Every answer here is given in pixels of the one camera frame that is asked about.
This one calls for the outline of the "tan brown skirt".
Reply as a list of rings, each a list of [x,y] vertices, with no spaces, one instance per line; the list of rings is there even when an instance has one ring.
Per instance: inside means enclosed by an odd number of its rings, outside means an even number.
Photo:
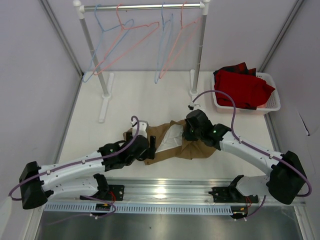
[[[186,160],[207,159],[216,149],[206,146],[202,141],[187,141],[183,138],[186,121],[170,121],[158,126],[148,126],[147,135],[155,136],[156,152],[154,159],[145,159],[145,165],[152,165],[170,158]]]

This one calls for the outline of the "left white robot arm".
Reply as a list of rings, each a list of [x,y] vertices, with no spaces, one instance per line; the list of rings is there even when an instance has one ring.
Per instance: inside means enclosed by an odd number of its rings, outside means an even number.
[[[134,138],[127,132],[125,140],[108,143],[70,163],[40,166],[29,162],[19,177],[22,208],[35,209],[54,198],[105,200],[109,186],[104,172],[120,170],[135,160],[154,159],[155,155],[154,135]]]

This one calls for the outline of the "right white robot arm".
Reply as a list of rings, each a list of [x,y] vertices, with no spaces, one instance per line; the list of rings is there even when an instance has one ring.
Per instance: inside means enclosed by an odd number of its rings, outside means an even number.
[[[252,177],[238,175],[226,188],[228,196],[222,198],[218,198],[213,188],[211,194],[217,203],[241,202],[245,197],[272,196],[278,202],[290,205],[307,181],[300,159],[294,152],[272,151],[242,140],[232,128],[221,123],[212,124],[200,109],[186,116],[183,138],[230,153],[263,172],[263,175]]]

